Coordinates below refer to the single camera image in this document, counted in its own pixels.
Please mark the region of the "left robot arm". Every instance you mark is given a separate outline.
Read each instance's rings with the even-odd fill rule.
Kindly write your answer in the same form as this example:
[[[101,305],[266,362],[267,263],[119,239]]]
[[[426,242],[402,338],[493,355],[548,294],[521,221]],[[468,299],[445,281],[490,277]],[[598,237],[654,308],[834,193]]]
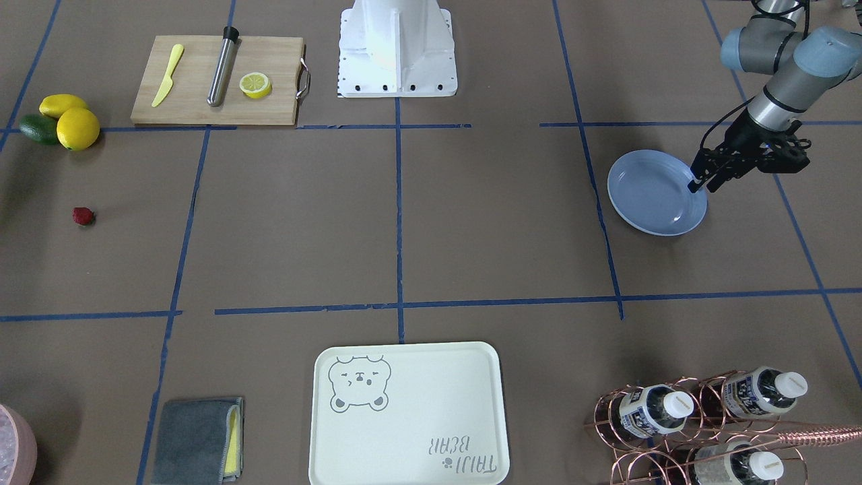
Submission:
[[[768,75],[766,85],[730,111],[733,122],[714,148],[701,144],[688,191],[717,191],[752,170],[797,174],[809,166],[810,141],[797,137],[801,115],[827,91],[860,74],[860,33],[834,26],[797,30],[807,1],[754,1],[748,23],[721,43],[721,63]]]

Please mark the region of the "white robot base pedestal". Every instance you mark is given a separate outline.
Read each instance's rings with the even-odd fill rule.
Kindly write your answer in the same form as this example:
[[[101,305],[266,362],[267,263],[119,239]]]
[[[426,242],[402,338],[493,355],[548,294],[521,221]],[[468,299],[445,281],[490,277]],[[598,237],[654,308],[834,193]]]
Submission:
[[[437,1],[356,1],[339,19],[339,98],[454,96],[453,19]]]

